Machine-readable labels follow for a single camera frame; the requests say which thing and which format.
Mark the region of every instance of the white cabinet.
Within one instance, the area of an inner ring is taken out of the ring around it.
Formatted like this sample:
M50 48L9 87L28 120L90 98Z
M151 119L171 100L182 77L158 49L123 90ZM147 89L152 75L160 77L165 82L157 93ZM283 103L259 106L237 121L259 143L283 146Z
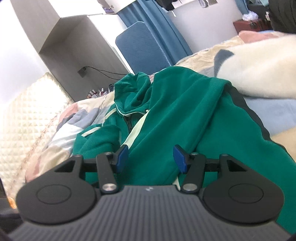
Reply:
M118 12L135 0L105 0L114 12Z
M83 66L127 74L131 68L115 45L126 26L107 15L97 0L11 0L16 15L42 60L75 100L116 80ZM108 74L114 79L122 75Z

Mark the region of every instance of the pink pillow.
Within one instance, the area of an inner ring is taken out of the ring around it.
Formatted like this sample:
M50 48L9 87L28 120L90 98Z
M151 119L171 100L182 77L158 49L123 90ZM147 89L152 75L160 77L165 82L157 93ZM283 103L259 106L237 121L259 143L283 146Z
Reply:
M254 31L240 31L239 37L244 41L245 44L258 42L265 39L274 39L278 38L278 36L273 33L259 33Z

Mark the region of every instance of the green hoodie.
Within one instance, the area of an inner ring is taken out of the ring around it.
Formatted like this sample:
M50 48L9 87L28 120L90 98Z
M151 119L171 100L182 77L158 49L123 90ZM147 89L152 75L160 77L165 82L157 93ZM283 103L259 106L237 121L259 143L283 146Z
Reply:
M129 74L115 84L115 104L94 133L77 135L73 154L94 158L129 147L120 185L168 185L179 174L173 146L208 158L227 153L276 183L285 194L278 218L296 232L296 164L272 142L258 116L226 80L208 78L183 67L157 73L151 83L144 73ZM179 175L182 183L184 175ZM205 176L204 186L216 179Z

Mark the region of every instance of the black bag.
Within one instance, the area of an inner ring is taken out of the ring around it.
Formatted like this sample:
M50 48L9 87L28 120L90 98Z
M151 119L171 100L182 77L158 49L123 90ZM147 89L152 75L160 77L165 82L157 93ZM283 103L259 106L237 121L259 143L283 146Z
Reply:
M269 18L275 31L296 34L296 0L269 0Z

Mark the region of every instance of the white stripe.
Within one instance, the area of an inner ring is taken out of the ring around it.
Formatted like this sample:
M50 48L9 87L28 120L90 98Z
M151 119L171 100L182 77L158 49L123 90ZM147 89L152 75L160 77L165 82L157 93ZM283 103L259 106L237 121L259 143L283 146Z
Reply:
M88 136L88 135L94 133L95 131L97 131L97 130L100 129L100 128L101 128L101 127L99 127L99 126L94 127L93 129L84 132L81 136L82 136L82 137L86 137L86 136Z
M102 121L102 126L103 126L105 120L107 120L114 112L116 112L116 108L112 109L110 112L108 112L107 115L105 115L105 117L104 117L104 119Z
M134 114L134 113L144 114L144 113L142 113L142 112L138 112L138 111L136 111L136 112L132 112L132 113L128 113L128 114L123 114L123 113L121 113L121 111L118 109L118 106L117 106L116 103L115 103L115 105L116 105L116 108L117 108L118 112L119 112L120 114L122 114L123 116L130 116L131 114Z
M126 140L123 143L123 145L127 145L128 148L130 148L132 146L133 142L135 141L135 139L137 138L137 136L139 135L139 133L140 133L140 131L142 129L142 126L144 124L144 121L145 121L148 113L149 113L149 110L147 111L147 113L145 115L143 115L143 117L141 119L139 119L139 121L137 122L137 124L132 129L131 133L126 138Z
M174 180L173 185L176 185L179 191L181 190L178 176L177 176L176 180Z

